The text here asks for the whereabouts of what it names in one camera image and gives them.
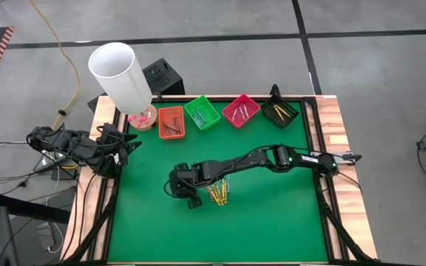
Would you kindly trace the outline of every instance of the green basket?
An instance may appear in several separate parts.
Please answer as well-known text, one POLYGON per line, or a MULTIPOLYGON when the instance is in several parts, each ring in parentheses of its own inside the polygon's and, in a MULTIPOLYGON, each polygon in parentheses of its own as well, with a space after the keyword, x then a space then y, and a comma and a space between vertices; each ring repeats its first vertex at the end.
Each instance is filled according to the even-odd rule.
POLYGON ((204 95, 184 105, 183 108, 189 113, 200 130, 205 130, 220 120, 220 114, 216 112, 204 95))

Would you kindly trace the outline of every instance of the white cylindrical container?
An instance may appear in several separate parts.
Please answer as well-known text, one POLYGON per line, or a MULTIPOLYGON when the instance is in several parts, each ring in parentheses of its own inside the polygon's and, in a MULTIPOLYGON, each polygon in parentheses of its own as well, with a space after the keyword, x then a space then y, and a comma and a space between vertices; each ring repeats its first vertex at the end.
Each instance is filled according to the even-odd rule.
POLYGON ((151 104, 151 90, 129 45, 110 43, 97 48, 88 68, 120 112, 136 115, 151 104))

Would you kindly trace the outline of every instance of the red basket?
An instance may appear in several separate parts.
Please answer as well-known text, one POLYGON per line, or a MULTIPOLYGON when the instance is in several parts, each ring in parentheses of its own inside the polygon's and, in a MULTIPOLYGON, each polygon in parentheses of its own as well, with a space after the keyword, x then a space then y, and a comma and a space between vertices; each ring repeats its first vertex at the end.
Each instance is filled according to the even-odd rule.
POLYGON ((163 140, 175 140, 185 137, 182 106, 159 109, 159 137, 163 140))
POLYGON ((248 95, 241 95, 240 97, 236 98, 236 100, 233 100, 233 102, 230 103, 227 107, 225 107, 222 113, 227 121, 229 121, 235 128, 239 129, 249 119, 257 114, 259 110, 259 104, 249 98, 248 95))

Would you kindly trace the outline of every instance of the round base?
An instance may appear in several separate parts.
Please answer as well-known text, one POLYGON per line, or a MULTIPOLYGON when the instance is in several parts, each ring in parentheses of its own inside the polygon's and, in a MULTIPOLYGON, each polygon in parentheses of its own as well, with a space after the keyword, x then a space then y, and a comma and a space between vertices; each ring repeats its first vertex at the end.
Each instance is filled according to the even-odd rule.
POLYGON ((148 131, 157 123, 157 109, 151 104, 144 112, 137 115, 129 115, 128 122, 138 131, 148 131))

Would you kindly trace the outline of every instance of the yellow extension cord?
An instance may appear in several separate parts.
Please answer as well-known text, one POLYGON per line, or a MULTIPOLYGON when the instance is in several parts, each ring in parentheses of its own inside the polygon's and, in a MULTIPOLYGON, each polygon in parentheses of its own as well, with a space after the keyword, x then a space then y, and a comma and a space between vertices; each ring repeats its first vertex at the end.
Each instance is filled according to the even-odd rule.
MULTIPOLYGON (((75 89, 75 93, 72 96, 72 99, 70 99, 70 101, 67 103, 67 105, 64 108, 62 108, 62 110, 65 111, 67 108, 70 107, 70 105, 72 105, 73 101, 78 96, 78 92, 80 91, 80 76, 78 75, 78 70, 77 70, 75 64, 72 62, 72 59, 70 59, 67 55, 65 55, 64 48, 62 47, 62 44, 61 44, 60 40, 58 39, 57 33, 55 33, 55 30, 52 28, 52 26, 50 26, 50 23, 48 22, 47 18, 36 7, 36 4, 34 4, 33 0, 29 0, 29 1, 30 1, 30 4, 35 8, 35 10, 37 11, 37 13, 41 16, 41 18, 44 19, 44 22, 50 28, 50 31, 52 31, 52 34, 54 35, 55 39, 57 40, 57 44, 58 44, 58 48, 60 48, 60 52, 70 62, 70 64, 72 65, 73 71, 75 71, 75 76, 77 78, 77 87, 75 89)), ((55 127, 57 126, 57 124, 60 121, 61 117, 62 117, 61 114, 57 115, 57 118, 55 119, 55 122, 52 125, 52 129, 55 129, 55 127)), ((78 166, 62 166, 63 169, 75 169, 77 167, 78 166)))

